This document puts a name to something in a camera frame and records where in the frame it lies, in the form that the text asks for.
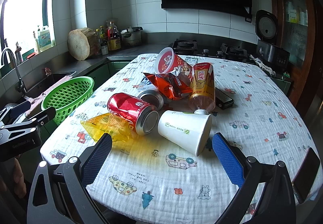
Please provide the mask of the person's left hand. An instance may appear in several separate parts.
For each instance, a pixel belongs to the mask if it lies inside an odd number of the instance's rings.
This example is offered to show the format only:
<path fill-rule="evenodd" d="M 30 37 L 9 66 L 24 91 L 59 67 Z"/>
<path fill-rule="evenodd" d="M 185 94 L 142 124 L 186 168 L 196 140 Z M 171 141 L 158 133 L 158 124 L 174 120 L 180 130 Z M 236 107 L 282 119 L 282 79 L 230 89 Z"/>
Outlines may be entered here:
<path fill-rule="evenodd" d="M 19 198 L 23 198 L 26 195 L 26 184 L 24 180 L 24 174 L 22 172 L 19 161 L 14 159 L 13 180 L 14 180 L 14 192 Z"/>

